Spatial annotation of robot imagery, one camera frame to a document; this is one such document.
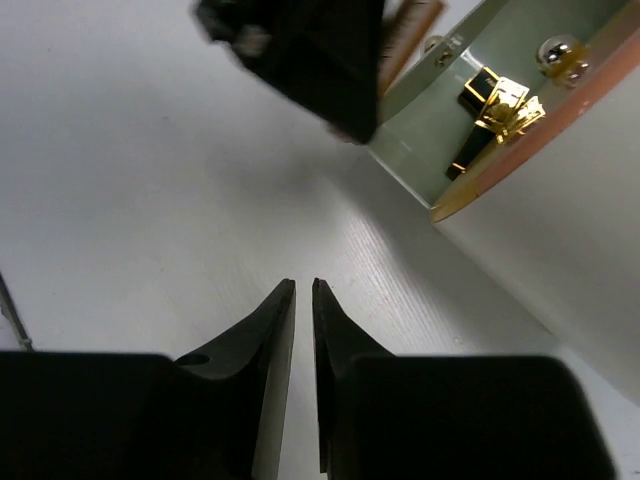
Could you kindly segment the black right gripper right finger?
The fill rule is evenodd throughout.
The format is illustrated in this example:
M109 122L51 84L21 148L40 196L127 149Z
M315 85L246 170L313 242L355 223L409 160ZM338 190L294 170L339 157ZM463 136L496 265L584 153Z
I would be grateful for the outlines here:
M330 479L388 479L397 409L383 390L394 355L344 311L328 282L312 284L320 471Z

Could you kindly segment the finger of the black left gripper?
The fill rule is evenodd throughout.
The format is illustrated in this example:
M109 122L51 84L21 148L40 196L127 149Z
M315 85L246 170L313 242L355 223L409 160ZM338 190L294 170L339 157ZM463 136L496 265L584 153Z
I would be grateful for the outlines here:
M198 1L196 24L252 74L351 140L378 128L381 1Z

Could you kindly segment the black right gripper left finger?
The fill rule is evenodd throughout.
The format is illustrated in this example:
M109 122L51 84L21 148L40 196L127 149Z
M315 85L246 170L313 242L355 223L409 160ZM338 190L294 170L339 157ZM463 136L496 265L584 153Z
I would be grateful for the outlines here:
M284 279L252 313L176 360L190 478L278 477L295 309L296 285Z

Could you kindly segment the black gold lipstick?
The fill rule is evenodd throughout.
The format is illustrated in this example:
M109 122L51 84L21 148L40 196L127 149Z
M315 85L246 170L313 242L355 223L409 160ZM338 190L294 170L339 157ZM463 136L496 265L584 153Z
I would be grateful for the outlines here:
M463 90L458 95L458 102L467 109L474 120L478 119L498 80L499 76L495 72L483 67L465 83ZM446 176L450 180L455 180L463 174L494 138L495 134L492 131L474 123L469 135L447 168Z

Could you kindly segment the copper black lipstick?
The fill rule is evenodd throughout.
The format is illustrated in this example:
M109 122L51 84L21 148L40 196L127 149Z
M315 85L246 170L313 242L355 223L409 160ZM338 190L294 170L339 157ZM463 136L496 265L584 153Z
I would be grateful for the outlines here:
M499 144L524 135L546 115L539 98L529 97L529 91L524 85L500 77L474 123L492 131Z

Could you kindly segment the cream round drawer organizer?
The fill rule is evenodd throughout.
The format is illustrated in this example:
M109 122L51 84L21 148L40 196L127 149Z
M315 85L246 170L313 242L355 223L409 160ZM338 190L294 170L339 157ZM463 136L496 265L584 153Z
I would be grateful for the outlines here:
M574 80L551 81L540 99L546 116L639 30L639 5L627 4L596 33ZM478 179L526 135L470 173ZM434 225L616 389L638 399L639 65L539 153Z

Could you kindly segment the orange drawer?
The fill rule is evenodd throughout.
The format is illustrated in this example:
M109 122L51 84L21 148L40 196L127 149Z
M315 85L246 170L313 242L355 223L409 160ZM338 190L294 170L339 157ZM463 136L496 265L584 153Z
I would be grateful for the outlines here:
M474 181L475 198L482 196L539 153L630 75L638 65L639 30L636 30L558 109L548 114L539 126L479 175Z

